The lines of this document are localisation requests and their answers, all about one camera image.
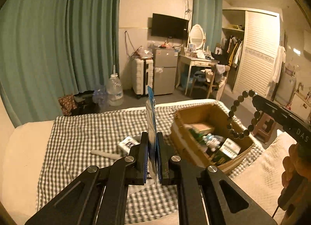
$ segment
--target wooden chair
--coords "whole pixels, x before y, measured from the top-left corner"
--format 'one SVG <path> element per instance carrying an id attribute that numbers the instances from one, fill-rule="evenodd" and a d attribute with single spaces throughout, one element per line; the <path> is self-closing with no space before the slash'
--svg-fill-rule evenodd
<path id="1" fill-rule="evenodd" d="M 269 139 L 271 138 L 272 132 L 276 126 L 276 121 L 269 115 L 263 114 L 259 119 L 257 125 L 255 126 L 252 134 L 260 135 L 263 138 L 263 142 L 265 144 L 268 143 Z"/>
<path id="2" fill-rule="evenodd" d="M 218 84 L 214 84 L 215 73 L 216 73 L 216 71 L 215 71 L 215 66 L 216 66 L 216 65 L 211 66 L 211 69 L 213 70 L 213 76 L 212 76 L 212 78 L 211 78 L 211 82 L 205 81 L 205 82 L 201 82 L 201 84 L 203 84 L 203 85 L 201 85 L 201 86 L 195 86 L 195 83 L 196 83 L 197 79 L 196 79 L 195 77 L 193 77 L 192 86 L 191 86 L 191 90 L 190 90 L 190 95 L 189 95 L 189 96 L 192 95 L 192 90 L 193 90 L 194 87 L 203 88 L 203 89 L 205 89 L 205 87 L 206 87 L 206 88 L 207 88 L 207 95 L 206 95 L 206 98 L 207 98 L 207 99 L 209 98 L 209 96 L 210 96 L 210 94 L 213 92 L 213 90 L 216 89 L 216 88 L 218 87 Z M 227 82 L 227 80 L 228 80 L 229 71 L 230 71 L 230 66 L 226 65 L 226 67 L 225 67 L 226 82 Z"/>

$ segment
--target human hand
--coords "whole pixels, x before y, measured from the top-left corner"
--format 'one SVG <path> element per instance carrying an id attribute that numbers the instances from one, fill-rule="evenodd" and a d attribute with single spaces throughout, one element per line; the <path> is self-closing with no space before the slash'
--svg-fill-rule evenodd
<path id="1" fill-rule="evenodd" d="M 289 157 L 283 159 L 285 172 L 282 174 L 282 185 L 288 187 L 289 181 L 293 177 L 294 171 L 311 181 L 311 163 L 306 163 L 298 156 L 299 144 L 292 144 L 289 149 Z"/>

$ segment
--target white stick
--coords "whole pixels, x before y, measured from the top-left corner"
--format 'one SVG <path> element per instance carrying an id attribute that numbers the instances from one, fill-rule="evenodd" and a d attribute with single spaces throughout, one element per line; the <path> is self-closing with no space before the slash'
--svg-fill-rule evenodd
<path id="1" fill-rule="evenodd" d="M 122 156 L 119 154 L 107 153 L 107 152 L 103 152 L 100 150 L 91 150 L 91 154 L 99 155 L 99 156 L 102 156 L 104 158 L 110 158 L 110 159 L 114 159 L 114 160 L 118 160 L 118 159 L 122 158 Z"/>

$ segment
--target wall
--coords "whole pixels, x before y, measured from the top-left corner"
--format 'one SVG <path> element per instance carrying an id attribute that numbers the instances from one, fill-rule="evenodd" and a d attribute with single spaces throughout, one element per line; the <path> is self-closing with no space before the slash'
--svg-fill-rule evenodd
<path id="1" fill-rule="evenodd" d="M 189 0 L 192 10 L 193 0 Z M 139 46 L 147 47 L 152 41 L 162 44 L 166 38 L 151 37 L 150 29 L 153 13 L 160 13 L 179 18 L 185 18 L 185 0 L 120 0 L 119 11 L 119 73 L 123 89 L 132 87 L 131 67 L 126 55 L 124 32 L 129 33 L 135 50 Z M 174 45 L 180 45 L 181 40 L 174 40 Z M 129 54 L 133 48 L 128 41 Z"/>
<path id="2" fill-rule="evenodd" d="M 290 63 L 295 66 L 297 85 L 302 82 L 304 90 L 300 90 L 303 95 L 311 90 L 311 57 L 307 52 L 304 52 L 304 44 L 311 44 L 309 38 L 304 38 L 304 32 L 307 30 L 310 32 L 310 27 L 306 22 L 302 12 L 300 10 L 292 10 L 291 8 L 283 9 L 284 15 L 284 29 L 286 31 L 288 42 L 286 51 L 286 63 Z M 298 49 L 301 55 L 298 56 L 293 48 Z"/>
<path id="3" fill-rule="evenodd" d="M 222 0 L 222 8 L 230 8 L 232 7 L 227 1 Z M 222 15 L 222 27 L 226 27 L 227 24 L 229 24 L 229 21 L 226 19 L 226 17 L 224 15 Z M 224 31 L 221 31 L 221 39 L 225 38 L 225 34 Z"/>

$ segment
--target metal screw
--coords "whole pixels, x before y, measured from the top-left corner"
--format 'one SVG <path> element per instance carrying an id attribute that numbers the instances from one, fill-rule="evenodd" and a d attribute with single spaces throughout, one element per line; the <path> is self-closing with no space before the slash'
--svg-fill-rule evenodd
<path id="1" fill-rule="evenodd" d="M 210 172 L 216 172 L 217 171 L 217 167 L 215 165 L 210 165 L 208 168 L 207 168 Z"/>
<path id="2" fill-rule="evenodd" d="M 171 157 L 171 160 L 174 162 L 179 162 L 181 160 L 180 156 L 174 155 Z"/>
<path id="3" fill-rule="evenodd" d="M 135 158 L 132 157 L 132 156 L 127 156 L 127 157 L 124 158 L 124 160 L 125 160 L 126 162 L 133 162 L 134 159 L 135 159 Z"/>
<path id="4" fill-rule="evenodd" d="M 91 166 L 89 166 L 89 167 L 87 168 L 87 171 L 88 171 L 89 173 L 96 172 L 96 171 L 97 171 L 97 166 L 91 165 Z"/>

